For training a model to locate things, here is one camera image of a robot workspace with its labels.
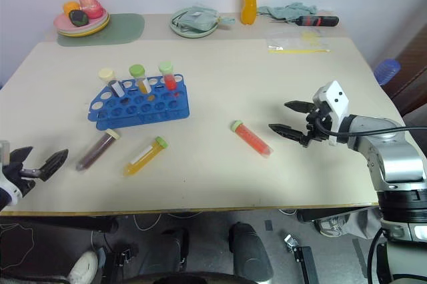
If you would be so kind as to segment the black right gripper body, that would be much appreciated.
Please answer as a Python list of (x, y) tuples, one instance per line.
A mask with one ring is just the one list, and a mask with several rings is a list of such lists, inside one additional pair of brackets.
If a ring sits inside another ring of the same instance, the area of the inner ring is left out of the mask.
[(308, 147), (311, 141), (322, 142), (328, 140), (329, 135), (318, 129), (316, 120), (319, 119), (325, 130), (330, 130), (332, 128), (330, 107), (326, 103), (321, 103), (319, 107), (315, 106), (313, 103), (303, 103), (303, 111), (304, 113), (307, 113), (307, 134), (302, 138), (302, 146)]

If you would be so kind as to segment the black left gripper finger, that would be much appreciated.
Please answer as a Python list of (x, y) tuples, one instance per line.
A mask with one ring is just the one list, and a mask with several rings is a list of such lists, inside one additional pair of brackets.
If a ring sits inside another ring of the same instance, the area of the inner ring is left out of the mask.
[(10, 152), (9, 163), (23, 163), (28, 158), (30, 152), (33, 150), (32, 146), (21, 147)]
[(47, 181), (57, 170), (59, 170), (64, 162), (67, 159), (69, 150), (64, 149), (61, 151), (58, 151), (48, 160), (46, 160), (45, 164), (39, 169), (39, 175), (38, 178), (42, 181)]

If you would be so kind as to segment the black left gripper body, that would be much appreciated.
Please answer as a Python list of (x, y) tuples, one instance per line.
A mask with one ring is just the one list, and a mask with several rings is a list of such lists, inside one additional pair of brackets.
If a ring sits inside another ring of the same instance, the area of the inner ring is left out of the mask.
[(10, 162), (8, 165), (2, 165), (2, 193), (14, 193), (17, 189), (22, 195), (28, 194), (35, 187), (34, 179), (41, 176), (40, 169), (24, 169), (20, 162)]

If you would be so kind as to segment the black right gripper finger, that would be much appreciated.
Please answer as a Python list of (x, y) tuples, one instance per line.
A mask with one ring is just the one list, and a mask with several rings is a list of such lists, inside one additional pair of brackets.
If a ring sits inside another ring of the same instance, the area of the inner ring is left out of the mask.
[(296, 141), (302, 146), (306, 145), (306, 136), (301, 131), (297, 131), (295, 129), (292, 129), (290, 126), (283, 124), (269, 124), (268, 127), (273, 132), (286, 139)]
[(288, 101), (284, 103), (284, 106), (298, 113), (311, 113), (316, 110), (316, 106), (313, 103), (305, 101)]

